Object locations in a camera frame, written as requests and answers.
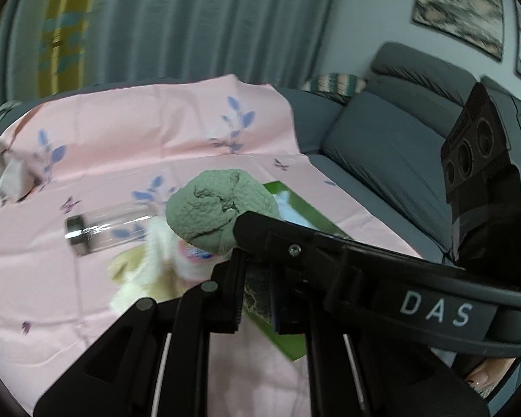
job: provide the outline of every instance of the leaf pattern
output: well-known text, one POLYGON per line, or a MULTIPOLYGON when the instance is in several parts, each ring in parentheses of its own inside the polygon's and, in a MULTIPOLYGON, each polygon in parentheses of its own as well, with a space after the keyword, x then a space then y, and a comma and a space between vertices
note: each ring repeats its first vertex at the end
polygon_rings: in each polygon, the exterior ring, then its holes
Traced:
POLYGON ((243 117, 242 117, 243 128, 248 128, 253 123, 254 120, 255 120, 254 111, 249 111, 248 113, 243 114, 243 117))
POLYGON ((150 193, 143 193, 141 191, 134 191, 132 193, 133 198, 138 201, 148 201, 148 202, 154 202, 154 196, 150 193))
POLYGON ((48 133, 46 132, 46 130, 44 129, 40 129, 39 130, 39 133, 38 133, 38 139, 39 139, 39 144, 41 146, 48 146, 49 142, 48 142, 48 133))
POLYGON ((126 229, 112 229, 112 236, 114 238, 129 238, 131 236, 131 232, 126 229))
POLYGON ((239 111, 239 102, 234 97, 228 96, 228 105, 232 110, 239 111))
POLYGON ((230 151, 231 151, 232 153, 236 153, 236 152, 240 151, 242 148, 243 148, 243 145, 242 145, 242 144, 232 144, 232 145, 230 146, 230 151))
POLYGON ((162 178, 161 175, 159 175, 158 177, 156 177, 150 184, 150 187, 151 188, 154 188, 154 189, 157 189, 158 187, 160 187, 160 185, 162 185, 162 182, 164 181, 164 179, 162 178))
MULTIPOLYGON (((162 175, 157 175, 150 182, 150 187, 147 189, 147 191, 133 191, 131 194, 133 198, 139 202, 154 202, 164 206, 166 204, 166 192, 165 188, 164 191, 161 191, 162 185, 164 185, 164 177, 162 175)), ((171 196, 173 193, 175 193, 177 189, 177 187, 171 187, 168 189, 168 196, 171 196)))
POLYGON ((53 163, 58 163, 65 156, 65 146, 57 147, 52 151, 51 159, 53 163))
POLYGON ((255 111, 248 111, 242 114, 239 101, 232 96, 228 96, 228 105, 234 111, 232 116, 223 115, 222 120, 228 125, 229 139, 210 138, 212 147, 229 147, 232 154, 238 153, 245 146, 239 142, 239 138, 246 128, 250 127, 255 120, 255 111))
POLYGON ((43 128, 37 133, 37 141, 40 146, 40 152, 34 152, 33 158, 37 160, 43 168, 43 183, 40 187, 42 191, 45 186, 52 181, 54 164, 59 163, 65 157, 67 146, 59 146, 53 149, 50 143, 50 136, 43 128))

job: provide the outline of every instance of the metal cap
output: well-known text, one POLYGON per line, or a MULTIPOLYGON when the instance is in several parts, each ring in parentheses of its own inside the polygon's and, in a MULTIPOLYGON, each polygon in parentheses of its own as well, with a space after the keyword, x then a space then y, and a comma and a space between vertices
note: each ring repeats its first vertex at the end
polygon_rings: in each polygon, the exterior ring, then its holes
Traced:
POLYGON ((90 253, 90 237, 82 214, 65 220, 65 239, 78 256, 90 253))

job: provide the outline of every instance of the pink tablecloth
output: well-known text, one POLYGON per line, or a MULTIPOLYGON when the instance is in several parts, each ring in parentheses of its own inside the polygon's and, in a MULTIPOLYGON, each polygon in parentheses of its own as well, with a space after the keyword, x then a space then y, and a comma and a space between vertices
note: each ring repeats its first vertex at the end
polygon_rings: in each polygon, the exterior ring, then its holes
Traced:
MULTIPOLYGON (((240 168, 284 182, 359 241, 416 255, 299 153, 280 94, 232 75, 52 101, 1 139, 43 179, 0 209, 0 377, 30 413, 117 317, 107 267, 128 245, 76 258, 68 215, 143 198, 161 207, 201 171, 240 168)), ((305 362, 289 362, 248 320, 212 336, 209 368, 209 415, 310 415, 305 362)))

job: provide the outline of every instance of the sofa cushion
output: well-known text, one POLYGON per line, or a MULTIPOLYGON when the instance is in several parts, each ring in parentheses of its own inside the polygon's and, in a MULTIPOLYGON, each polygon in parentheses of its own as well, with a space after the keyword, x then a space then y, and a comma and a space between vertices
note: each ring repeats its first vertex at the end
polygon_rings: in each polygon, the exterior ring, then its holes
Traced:
POLYGON ((297 143, 301 153, 318 152, 322 140, 343 111, 343 105, 296 89, 276 88, 293 110, 297 143))
POLYGON ((379 49, 371 68, 375 74, 418 84, 460 106, 465 105, 477 81, 458 66, 395 42, 379 49))
POLYGON ((418 84, 392 76, 377 75, 365 89, 414 115, 442 137, 448 136, 462 107, 418 84))
POLYGON ((334 181, 346 193, 366 208, 410 245, 425 260, 441 263, 443 254, 436 243, 417 227, 401 216, 384 200, 374 194, 359 180, 343 170, 339 165, 321 154, 309 154, 311 164, 334 181))
POLYGON ((322 152, 449 252, 451 209, 440 162, 444 138, 369 92, 345 108, 322 152))

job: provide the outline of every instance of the human hand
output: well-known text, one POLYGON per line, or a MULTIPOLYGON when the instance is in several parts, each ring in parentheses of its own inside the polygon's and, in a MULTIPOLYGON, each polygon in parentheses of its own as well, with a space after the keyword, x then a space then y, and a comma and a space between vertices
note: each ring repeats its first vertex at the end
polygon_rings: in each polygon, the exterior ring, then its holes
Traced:
POLYGON ((486 359, 465 378, 465 382, 482 398, 486 398, 498 385, 514 361, 515 358, 486 359))

